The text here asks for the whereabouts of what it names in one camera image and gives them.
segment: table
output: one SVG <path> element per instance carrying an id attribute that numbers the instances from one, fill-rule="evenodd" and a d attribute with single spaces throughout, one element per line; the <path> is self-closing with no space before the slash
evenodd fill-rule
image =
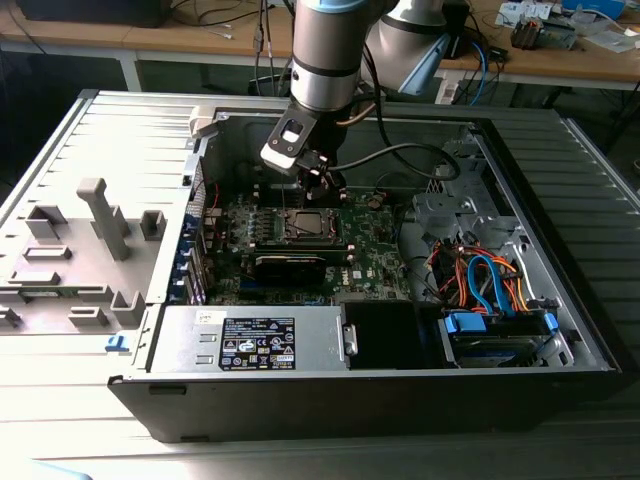
<path id="1" fill-rule="evenodd" d="M 232 0 L 199 0 L 198 8 L 204 11 L 212 6 L 220 8 L 235 3 Z M 493 25 L 500 3 L 500 0 L 471 0 L 481 31 L 493 45 L 509 51 L 504 72 L 500 74 L 501 82 L 631 90 L 640 80 L 640 54 L 636 51 L 615 54 L 584 39 L 579 39 L 577 48 L 572 51 L 511 48 L 509 30 L 495 29 Z M 255 16 L 233 22 L 233 30 L 225 31 L 234 38 L 227 40 L 204 28 L 181 25 L 174 20 L 169 20 L 159 29 L 31 22 L 24 18 L 13 1 L 10 6 L 17 21 L 48 54 L 118 60 L 130 91 L 144 89 L 138 71 L 138 62 L 143 60 L 226 65 L 253 65 L 254 62 Z M 223 20 L 255 8 L 252 3 L 242 4 L 233 11 L 213 15 L 217 15 L 216 20 Z M 180 15 L 186 21 L 193 20 L 190 4 L 181 8 Z M 291 54 L 291 19 L 284 8 L 271 10 L 270 19 L 275 65 L 282 67 Z M 620 21 L 640 23 L 640 14 L 625 13 Z M 0 40 L 2 48 L 8 51 L 40 53 L 6 9 L 0 12 Z M 450 103 L 458 83 L 473 75 L 477 68 L 478 62 L 472 54 L 456 60 L 444 60 L 436 73 L 443 79 L 436 103 Z"/>

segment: side panel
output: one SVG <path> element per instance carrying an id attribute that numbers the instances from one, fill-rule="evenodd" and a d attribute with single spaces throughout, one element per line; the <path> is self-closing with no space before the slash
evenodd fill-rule
<path id="1" fill-rule="evenodd" d="M 623 385 L 621 375 L 600 373 L 109 382 L 162 442 L 528 430 L 578 400 L 600 400 Z"/>

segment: white sticker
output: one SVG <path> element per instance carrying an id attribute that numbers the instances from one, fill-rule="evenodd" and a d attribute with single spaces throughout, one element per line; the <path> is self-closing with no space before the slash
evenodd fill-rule
<path id="1" fill-rule="evenodd" d="M 196 325 L 222 325 L 226 316 L 226 311 L 198 310 L 195 323 Z"/>

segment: robotic arm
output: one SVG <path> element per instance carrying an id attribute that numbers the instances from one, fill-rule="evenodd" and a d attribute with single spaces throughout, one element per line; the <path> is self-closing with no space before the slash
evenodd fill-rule
<path id="1" fill-rule="evenodd" d="M 261 156 L 275 170 L 298 174 L 309 200 L 344 186 L 329 168 L 346 137 L 337 122 L 349 118 L 365 41 L 380 83 L 414 95 L 444 55 L 443 0 L 396 1 L 298 0 L 291 103 Z"/>

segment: motherboard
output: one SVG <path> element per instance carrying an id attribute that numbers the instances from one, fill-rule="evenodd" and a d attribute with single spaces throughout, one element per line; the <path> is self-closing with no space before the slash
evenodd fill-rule
<path id="1" fill-rule="evenodd" d="M 407 299 L 391 208 L 261 207 L 242 197 L 208 222 L 211 305 L 337 305 Z"/>

